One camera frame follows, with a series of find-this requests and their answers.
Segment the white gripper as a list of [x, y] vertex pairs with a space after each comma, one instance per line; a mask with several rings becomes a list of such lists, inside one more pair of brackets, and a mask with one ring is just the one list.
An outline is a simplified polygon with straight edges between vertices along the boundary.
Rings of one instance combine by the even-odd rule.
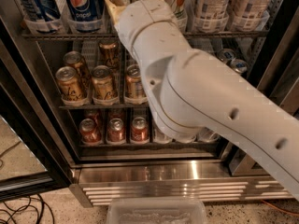
[[105, 3], [120, 41], [142, 68], [190, 48], [165, 1], [139, 0], [127, 8]]

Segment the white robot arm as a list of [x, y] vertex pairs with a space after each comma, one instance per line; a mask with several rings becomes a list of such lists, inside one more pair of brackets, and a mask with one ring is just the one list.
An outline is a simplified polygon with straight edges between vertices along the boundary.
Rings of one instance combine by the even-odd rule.
[[299, 199], [299, 120], [213, 55], [192, 48], [164, 0], [105, 0], [121, 43], [140, 67], [159, 129], [187, 142], [218, 133]]

